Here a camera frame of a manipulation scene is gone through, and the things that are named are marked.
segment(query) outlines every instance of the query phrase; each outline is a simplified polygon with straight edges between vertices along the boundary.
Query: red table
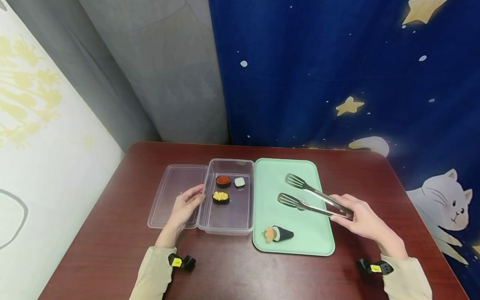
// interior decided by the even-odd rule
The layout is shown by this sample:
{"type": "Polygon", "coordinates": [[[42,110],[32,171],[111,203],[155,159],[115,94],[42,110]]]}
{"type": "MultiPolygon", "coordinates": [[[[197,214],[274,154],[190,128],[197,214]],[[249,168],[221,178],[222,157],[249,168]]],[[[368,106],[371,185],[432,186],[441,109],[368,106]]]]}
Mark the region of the red table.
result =
{"type": "MultiPolygon", "coordinates": [[[[149,142],[128,150],[40,299],[128,299],[145,251],[159,234],[146,223],[165,168],[261,157],[315,163],[325,193],[367,201],[404,239],[436,300],[467,299],[395,173],[376,153],[149,142]]],[[[178,252],[196,258],[196,268],[191,274],[176,270],[165,299],[387,299],[381,276],[361,276],[355,267],[359,258],[379,259],[376,243],[337,224],[332,230],[336,250],[329,257],[262,253],[251,236],[187,230],[178,252]]]]}

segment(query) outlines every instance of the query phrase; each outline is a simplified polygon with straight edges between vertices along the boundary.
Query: beige sleeve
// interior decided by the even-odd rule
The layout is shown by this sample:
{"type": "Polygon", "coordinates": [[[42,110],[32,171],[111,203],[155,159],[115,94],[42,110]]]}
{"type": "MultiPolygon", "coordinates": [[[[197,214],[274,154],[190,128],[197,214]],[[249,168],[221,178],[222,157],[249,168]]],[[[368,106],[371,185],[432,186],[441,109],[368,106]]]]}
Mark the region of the beige sleeve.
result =
{"type": "Polygon", "coordinates": [[[172,269],[168,256],[177,253],[177,248],[150,247],[138,270],[137,282],[130,300],[161,300],[168,284],[172,281],[172,269]]]}
{"type": "Polygon", "coordinates": [[[384,290],[390,300],[432,300],[432,289],[416,258],[381,257],[393,267],[392,273],[384,275],[384,290]]]}

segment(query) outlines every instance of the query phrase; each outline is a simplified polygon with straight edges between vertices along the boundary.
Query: gunkan sushi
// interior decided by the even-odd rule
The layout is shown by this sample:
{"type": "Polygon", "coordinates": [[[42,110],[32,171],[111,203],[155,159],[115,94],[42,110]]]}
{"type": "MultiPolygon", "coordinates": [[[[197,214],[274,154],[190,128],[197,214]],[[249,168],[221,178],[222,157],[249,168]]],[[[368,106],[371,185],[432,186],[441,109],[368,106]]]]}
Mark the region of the gunkan sushi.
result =
{"type": "Polygon", "coordinates": [[[267,244],[275,241],[289,240],[293,238],[293,232],[283,229],[280,226],[272,226],[265,228],[264,236],[267,244]]]}
{"type": "Polygon", "coordinates": [[[228,176],[218,176],[215,180],[217,187],[226,189],[232,185],[232,179],[228,176]]]}
{"type": "Polygon", "coordinates": [[[229,204],[230,196],[226,192],[215,192],[212,195],[213,203],[215,204],[229,204]]]}
{"type": "Polygon", "coordinates": [[[233,183],[235,183],[235,187],[237,189],[240,189],[240,188],[243,188],[245,186],[245,179],[243,177],[238,177],[238,178],[235,178],[233,183]]]}

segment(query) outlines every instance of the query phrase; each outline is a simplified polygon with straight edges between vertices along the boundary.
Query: yellow label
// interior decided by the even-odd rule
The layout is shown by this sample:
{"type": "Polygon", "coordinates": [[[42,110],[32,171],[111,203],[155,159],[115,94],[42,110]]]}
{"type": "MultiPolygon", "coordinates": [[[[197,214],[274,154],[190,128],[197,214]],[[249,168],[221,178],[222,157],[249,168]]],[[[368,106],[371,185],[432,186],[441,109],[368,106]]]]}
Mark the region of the yellow label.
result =
{"type": "Polygon", "coordinates": [[[382,269],[380,268],[379,265],[371,264],[371,265],[370,265],[370,269],[372,270],[372,272],[377,272],[377,273],[381,273],[381,272],[382,272],[382,269]]]}
{"type": "Polygon", "coordinates": [[[174,258],[172,262],[172,267],[180,267],[181,266],[181,259],[180,258],[174,258]]]}

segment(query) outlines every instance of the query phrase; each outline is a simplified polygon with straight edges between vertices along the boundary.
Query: right hand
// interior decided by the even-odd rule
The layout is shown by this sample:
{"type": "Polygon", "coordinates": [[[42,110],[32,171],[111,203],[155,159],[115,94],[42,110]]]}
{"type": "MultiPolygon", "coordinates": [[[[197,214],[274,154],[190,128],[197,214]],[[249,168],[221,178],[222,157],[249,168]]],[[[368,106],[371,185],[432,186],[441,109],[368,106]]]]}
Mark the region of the right hand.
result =
{"type": "Polygon", "coordinates": [[[351,232],[374,241],[379,241],[386,233],[392,232],[365,201],[349,194],[343,196],[331,195],[330,197],[353,211],[353,221],[340,216],[330,217],[332,221],[342,225],[351,232]]]}
{"type": "Polygon", "coordinates": [[[377,216],[368,203],[349,194],[331,195],[330,197],[353,211],[353,221],[341,216],[331,216],[332,221],[361,237],[374,240],[384,255],[408,259],[402,239],[377,216]]]}

